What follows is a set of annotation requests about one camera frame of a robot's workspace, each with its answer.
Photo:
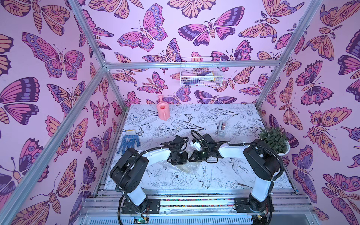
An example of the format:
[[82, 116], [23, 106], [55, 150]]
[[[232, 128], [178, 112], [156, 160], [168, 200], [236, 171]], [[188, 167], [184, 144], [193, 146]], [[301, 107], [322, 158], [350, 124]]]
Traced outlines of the clear bubble wrap sheet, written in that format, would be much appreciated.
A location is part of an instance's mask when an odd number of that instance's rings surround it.
[[198, 171], [200, 166], [201, 163], [199, 162], [187, 162], [186, 164], [176, 165], [174, 167], [183, 173], [193, 174]]

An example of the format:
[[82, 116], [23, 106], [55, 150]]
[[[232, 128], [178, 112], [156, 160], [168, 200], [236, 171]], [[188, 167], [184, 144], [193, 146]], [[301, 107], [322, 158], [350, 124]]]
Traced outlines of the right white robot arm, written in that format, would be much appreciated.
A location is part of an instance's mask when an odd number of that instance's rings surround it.
[[282, 158], [260, 139], [247, 143], [227, 141], [210, 142], [193, 139], [195, 148], [190, 162], [203, 162], [209, 158], [239, 158], [247, 160], [256, 175], [249, 200], [262, 203], [271, 194], [275, 181], [282, 176], [285, 167]]

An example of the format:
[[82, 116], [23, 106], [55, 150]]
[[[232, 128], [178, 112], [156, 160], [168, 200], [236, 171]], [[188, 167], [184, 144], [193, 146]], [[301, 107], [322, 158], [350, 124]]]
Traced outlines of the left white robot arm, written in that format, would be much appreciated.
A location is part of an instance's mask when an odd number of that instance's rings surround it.
[[127, 149], [110, 171], [110, 178], [116, 184], [115, 190], [120, 191], [135, 207], [147, 205], [147, 196], [140, 187], [141, 180], [148, 166], [162, 161], [184, 165], [188, 161], [188, 153], [173, 146], [143, 152]]

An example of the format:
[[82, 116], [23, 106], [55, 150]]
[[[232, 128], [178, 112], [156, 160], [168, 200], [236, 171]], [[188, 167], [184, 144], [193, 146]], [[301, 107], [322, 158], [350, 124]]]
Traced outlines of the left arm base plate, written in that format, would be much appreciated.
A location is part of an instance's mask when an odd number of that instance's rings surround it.
[[139, 206], [136, 206], [133, 202], [125, 200], [121, 213], [127, 214], [159, 214], [160, 212], [160, 199], [145, 199]]

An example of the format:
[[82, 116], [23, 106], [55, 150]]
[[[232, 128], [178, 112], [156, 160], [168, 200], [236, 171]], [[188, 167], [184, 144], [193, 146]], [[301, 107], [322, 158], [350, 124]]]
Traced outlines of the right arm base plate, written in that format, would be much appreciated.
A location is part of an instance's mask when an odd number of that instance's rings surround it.
[[266, 214], [275, 212], [269, 197], [263, 202], [260, 202], [255, 198], [235, 198], [232, 208], [236, 210], [237, 213]]

